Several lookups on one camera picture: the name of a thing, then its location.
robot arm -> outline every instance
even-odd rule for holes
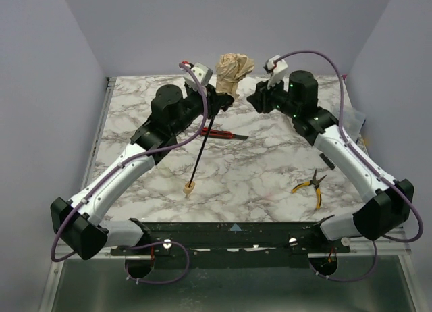
[[[292,118],[294,129],[310,145],[315,146],[332,160],[348,177],[366,203],[355,213],[333,216],[321,225],[321,231],[328,240],[342,237],[364,236],[376,240],[408,219],[410,207],[381,181],[391,180],[411,201],[414,187],[408,180],[397,181],[392,175],[371,160],[352,140],[354,150],[360,153],[373,168],[381,174],[377,178],[343,141],[338,119],[318,104],[318,83],[310,72],[296,71],[290,74],[288,91],[284,90],[282,78],[288,66],[284,60],[274,65],[279,58],[271,58],[265,69],[270,79],[259,82],[255,93],[248,101],[259,113],[270,113],[274,109]]]
[[[213,118],[220,109],[226,111],[234,98],[228,94],[216,94],[215,88],[208,84],[213,71],[200,63],[190,67],[200,77],[198,82],[207,88],[207,117]],[[61,239],[84,260],[93,257],[103,247],[134,246],[146,232],[145,227],[134,219],[120,222],[102,220],[125,190],[174,148],[177,135],[203,114],[203,99],[196,82],[189,74],[184,75],[184,80],[187,97],[183,98],[182,90],[175,85],[159,88],[151,102],[151,115],[135,131],[130,144],[119,157],[69,201],[59,197],[51,204],[55,233],[62,224],[67,224],[61,232]]]

red utility knife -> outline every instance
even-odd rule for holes
[[[203,128],[201,135],[205,136],[207,133],[208,128]],[[247,135],[238,135],[233,134],[228,131],[218,131],[218,130],[210,130],[209,138],[223,138],[226,140],[247,140],[249,136]]]

small wooden block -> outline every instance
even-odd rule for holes
[[[190,183],[190,187],[189,187],[189,182],[187,182],[184,187],[183,187],[183,192],[187,195],[189,195],[195,188],[195,182],[191,182]]]

blue triangle marker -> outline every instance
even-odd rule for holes
[[[234,223],[234,225],[229,229],[230,231],[242,231],[240,226],[237,225],[237,223]]]

cable clip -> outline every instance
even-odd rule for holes
[[[347,141],[344,143],[344,147],[347,147],[350,143],[352,143],[352,140],[350,139],[349,136],[346,137]]]
[[[383,179],[384,178],[384,174],[379,174],[378,176],[377,176],[377,180],[380,182],[381,181],[381,179]]]

